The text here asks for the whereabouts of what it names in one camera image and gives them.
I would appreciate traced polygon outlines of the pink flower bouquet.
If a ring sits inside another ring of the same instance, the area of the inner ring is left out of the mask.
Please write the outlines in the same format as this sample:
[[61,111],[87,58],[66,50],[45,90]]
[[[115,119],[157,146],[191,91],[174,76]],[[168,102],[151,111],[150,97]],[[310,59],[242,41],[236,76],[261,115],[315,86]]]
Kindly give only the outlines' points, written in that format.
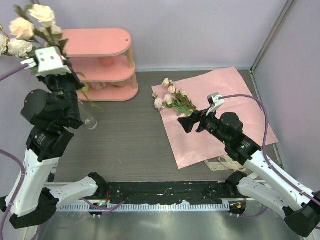
[[159,112],[164,109],[173,109],[178,116],[185,115],[189,117],[197,110],[197,107],[188,97],[188,93],[178,89],[171,79],[165,78],[162,81],[162,86],[167,88],[167,93],[164,97],[160,97],[155,92],[152,94],[154,99],[153,105]]

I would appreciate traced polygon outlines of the cream printed ribbon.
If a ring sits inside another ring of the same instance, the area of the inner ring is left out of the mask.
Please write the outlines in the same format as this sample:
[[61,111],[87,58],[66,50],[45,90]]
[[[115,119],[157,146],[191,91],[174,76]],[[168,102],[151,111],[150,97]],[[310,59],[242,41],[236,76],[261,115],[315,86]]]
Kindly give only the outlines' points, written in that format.
[[235,160],[232,160],[228,155],[219,156],[217,158],[217,162],[209,162],[208,160],[205,160],[204,164],[212,172],[233,170],[234,172],[239,171],[245,173],[247,171],[245,166]]

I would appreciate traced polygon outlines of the cream rose flower stem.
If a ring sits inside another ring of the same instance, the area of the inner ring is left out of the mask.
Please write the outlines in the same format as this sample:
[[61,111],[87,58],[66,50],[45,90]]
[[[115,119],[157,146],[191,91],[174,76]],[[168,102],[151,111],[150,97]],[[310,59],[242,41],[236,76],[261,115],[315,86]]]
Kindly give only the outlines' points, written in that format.
[[55,12],[49,6],[28,4],[24,8],[14,5],[18,17],[9,23],[10,39],[31,43],[35,50],[45,47],[57,47],[67,60],[65,47],[69,41],[63,37],[62,29],[56,24]]

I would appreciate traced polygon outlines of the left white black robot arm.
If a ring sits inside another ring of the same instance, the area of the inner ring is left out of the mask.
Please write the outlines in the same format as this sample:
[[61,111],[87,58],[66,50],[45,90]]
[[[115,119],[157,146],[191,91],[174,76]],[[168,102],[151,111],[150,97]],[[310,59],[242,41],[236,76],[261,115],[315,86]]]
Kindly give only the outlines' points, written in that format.
[[33,126],[27,141],[21,171],[11,193],[0,199],[2,212],[10,214],[15,229],[39,226],[57,209],[81,198],[102,199],[108,184],[92,172],[80,181],[48,188],[46,181],[63,156],[74,134],[69,129],[82,126],[78,90],[84,85],[68,60],[60,63],[36,62],[44,67],[37,79],[47,90],[32,90],[24,100],[21,115]]

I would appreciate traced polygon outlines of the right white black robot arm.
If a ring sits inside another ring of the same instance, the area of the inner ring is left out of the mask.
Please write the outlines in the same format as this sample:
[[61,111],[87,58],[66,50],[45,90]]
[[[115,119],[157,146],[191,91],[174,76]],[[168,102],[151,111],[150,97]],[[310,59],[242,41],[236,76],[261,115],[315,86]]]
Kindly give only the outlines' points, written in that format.
[[261,177],[262,185],[244,173],[233,173],[226,180],[226,193],[252,198],[281,216],[297,235],[308,237],[320,224],[320,193],[304,186],[264,155],[262,148],[243,133],[243,123],[234,112],[217,118],[207,110],[196,111],[178,122],[186,133],[195,124],[196,132],[207,131],[225,146],[227,155]]

